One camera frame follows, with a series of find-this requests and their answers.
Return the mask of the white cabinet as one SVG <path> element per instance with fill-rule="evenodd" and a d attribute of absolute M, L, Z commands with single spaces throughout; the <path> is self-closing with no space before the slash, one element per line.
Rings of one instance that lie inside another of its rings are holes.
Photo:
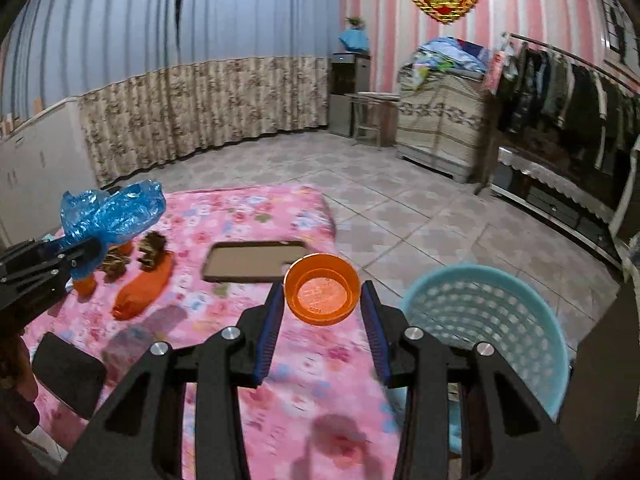
<path fill-rule="evenodd" d="M 52 105 L 1 142 L 1 243 L 55 233 L 63 194 L 98 186 L 78 99 Z"/>

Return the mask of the brown phone case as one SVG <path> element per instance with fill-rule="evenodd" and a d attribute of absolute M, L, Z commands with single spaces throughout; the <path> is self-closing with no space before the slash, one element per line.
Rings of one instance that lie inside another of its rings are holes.
<path fill-rule="evenodd" d="M 201 268 L 209 283 L 272 283 L 300 258 L 311 254 L 300 240 L 254 240 L 213 244 Z"/>

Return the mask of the small orange fruit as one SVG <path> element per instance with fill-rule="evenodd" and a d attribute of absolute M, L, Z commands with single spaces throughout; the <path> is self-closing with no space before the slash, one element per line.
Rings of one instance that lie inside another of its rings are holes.
<path fill-rule="evenodd" d="M 90 298 L 96 290 L 97 284 L 93 274 L 89 274 L 84 278 L 73 279 L 73 289 L 77 292 L 79 298 Z"/>

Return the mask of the blue covered plant pot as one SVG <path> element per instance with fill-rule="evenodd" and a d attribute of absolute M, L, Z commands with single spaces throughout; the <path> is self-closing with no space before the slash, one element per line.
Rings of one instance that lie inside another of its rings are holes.
<path fill-rule="evenodd" d="M 346 28 L 338 36 L 340 44 L 347 52 L 369 53 L 370 42 L 366 31 L 366 22 L 361 16 L 345 18 Z"/>

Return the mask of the blue floral curtain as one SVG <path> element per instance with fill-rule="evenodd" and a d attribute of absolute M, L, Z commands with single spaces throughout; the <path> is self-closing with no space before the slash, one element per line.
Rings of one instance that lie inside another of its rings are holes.
<path fill-rule="evenodd" d="M 338 0 L 25 0 L 1 36 L 1 120 L 67 98 L 102 184 L 328 122 Z"/>

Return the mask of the cloth covered chest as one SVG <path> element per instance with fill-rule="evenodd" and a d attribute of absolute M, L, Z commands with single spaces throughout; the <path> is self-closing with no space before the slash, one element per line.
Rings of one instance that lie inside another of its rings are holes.
<path fill-rule="evenodd" d="M 483 76 L 468 70 L 398 75 L 397 155 L 466 183 L 480 176 L 488 143 Z"/>

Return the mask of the blue plastic bag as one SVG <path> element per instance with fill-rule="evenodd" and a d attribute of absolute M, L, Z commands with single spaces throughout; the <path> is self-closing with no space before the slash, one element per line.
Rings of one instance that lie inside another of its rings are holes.
<path fill-rule="evenodd" d="M 76 259 L 70 276 L 81 280 L 91 274 L 112 246 L 125 244 L 154 226 L 165 211 L 162 185 L 155 180 L 134 182 L 114 194 L 101 190 L 77 195 L 65 192 L 60 206 L 64 232 L 60 247 L 67 252 L 86 240 L 94 240 L 94 249 Z"/>

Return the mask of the water dispenser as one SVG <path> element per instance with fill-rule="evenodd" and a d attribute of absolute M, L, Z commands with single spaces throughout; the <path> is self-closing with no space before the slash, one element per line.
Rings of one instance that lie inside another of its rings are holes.
<path fill-rule="evenodd" d="M 329 132 L 350 138 L 354 132 L 352 97 L 369 90 L 371 57 L 365 53 L 338 52 L 330 58 Z"/>

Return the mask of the small wooden stool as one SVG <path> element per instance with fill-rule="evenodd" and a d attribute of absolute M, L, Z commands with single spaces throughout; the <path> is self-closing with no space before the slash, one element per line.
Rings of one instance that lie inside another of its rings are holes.
<path fill-rule="evenodd" d="M 352 106 L 352 144 L 392 148 L 396 144 L 400 96 L 388 92 L 348 95 Z"/>

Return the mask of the teal plastic basket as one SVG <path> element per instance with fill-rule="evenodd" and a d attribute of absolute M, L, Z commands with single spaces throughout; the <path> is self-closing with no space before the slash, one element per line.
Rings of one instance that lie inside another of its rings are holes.
<path fill-rule="evenodd" d="M 457 264 L 414 282 L 397 308 L 363 297 L 367 329 L 380 340 L 374 355 L 396 422 L 407 411 L 411 356 L 399 345 L 409 327 L 457 354 L 490 344 L 508 364 L 495 384 L 506 434 L 533 434 L 558 417 L 570 360 L 552 309 L 513 275 L 480 264 Z"/>

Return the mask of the framed wall picture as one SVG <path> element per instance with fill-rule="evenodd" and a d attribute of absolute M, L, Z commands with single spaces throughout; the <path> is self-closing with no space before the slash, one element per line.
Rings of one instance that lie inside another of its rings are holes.
<path fill-rule="evenodd" d="M 639 36 L 618 0 L 600 0 L 604 18 L 605 58 L 639 76 Z"/>

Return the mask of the low tv stand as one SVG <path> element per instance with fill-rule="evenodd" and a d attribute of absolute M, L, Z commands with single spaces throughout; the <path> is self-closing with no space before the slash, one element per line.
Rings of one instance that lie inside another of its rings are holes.
<path fill-rule="evenodd" d="M 614 211 L 571 180 L 515 148 L 500 146 L 488 185 L 491 192 L 551 224 L 609 266 L 622 267 L 610 231 Z"/>

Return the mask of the orange plastic bag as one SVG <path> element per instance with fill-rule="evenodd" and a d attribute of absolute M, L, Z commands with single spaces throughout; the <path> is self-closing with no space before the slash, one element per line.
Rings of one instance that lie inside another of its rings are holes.
<path fill-rule="evenodd" d="M 118 292 L 112 317 L 116 321 L 129 321 L 142 314 L 162 294 L 173 268 L 174 254 L 163 252 L 153 270 L 141 272 Z"/>

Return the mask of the orange plastic bowl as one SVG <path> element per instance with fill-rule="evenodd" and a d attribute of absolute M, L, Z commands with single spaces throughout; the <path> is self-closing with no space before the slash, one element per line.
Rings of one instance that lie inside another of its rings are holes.
<path fill-rule="evenodd" d="M 345 259 L 331 254 L 299 258 L 284 274 L 286 303 L 299 320 L 314 326 L 341 323 L 360 299 L 360 279 Z"/>

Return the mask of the pink floral tablecloth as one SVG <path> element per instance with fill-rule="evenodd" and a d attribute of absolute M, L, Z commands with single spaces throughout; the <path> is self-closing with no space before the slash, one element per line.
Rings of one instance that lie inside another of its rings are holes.
<path fill-rule="evenodd" d="M 300 183 L 169 194 L 156 224 L 174 268 L 160 296 L 140 315 L 112 315 L 121 282 L 99 282 L 90 299 L 68 295 L 28 326 L 37 348 L 54 333 L 100 359 L 113 388 L 154 342 L 175 348 L 201 344 L 261 304 L 265 284 L 209 283 L 201 270 L 221 242 L 304 243 L 335 252 L 335 226 L 322 194 Z M 244 442 L 255 479 L 389 479 L 399 436 L 376 380 L 358 313 L 328 327 L 286 314 L 270 372 L 240 393 Z"/>

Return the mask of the brown wrapper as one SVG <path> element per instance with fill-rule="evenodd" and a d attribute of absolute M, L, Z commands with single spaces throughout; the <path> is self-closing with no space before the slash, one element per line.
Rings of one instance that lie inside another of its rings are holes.
<path fill-rule="evenodd" d="M 162 233 L 150 231 L 140 240 L 138 263 L 143 271 L 153 271 L 163 259 L 167 240 Z"/>

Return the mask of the pile of bedding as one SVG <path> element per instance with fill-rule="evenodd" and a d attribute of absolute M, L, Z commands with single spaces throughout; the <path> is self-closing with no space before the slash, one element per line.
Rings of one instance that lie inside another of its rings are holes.
<path fill-rule="evenodd" d="M 490 51 L 466 40 L 454 37 L 438 37 L 424 42 L 413 55 L 413 65 L 430 70 L 466 70 L 484 74 L 487 72 Z"/>

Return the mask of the clothes rack with garments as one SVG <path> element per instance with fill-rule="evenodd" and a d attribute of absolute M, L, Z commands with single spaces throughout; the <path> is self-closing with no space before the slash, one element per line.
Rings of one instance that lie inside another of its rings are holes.
<path fill-rule="evenodd" d="M 502 35 L 486 73 L 506 138 L 576 177 L 610 183 L 631 170 L 639 139 L 639 93 L 551 44 Z"/>

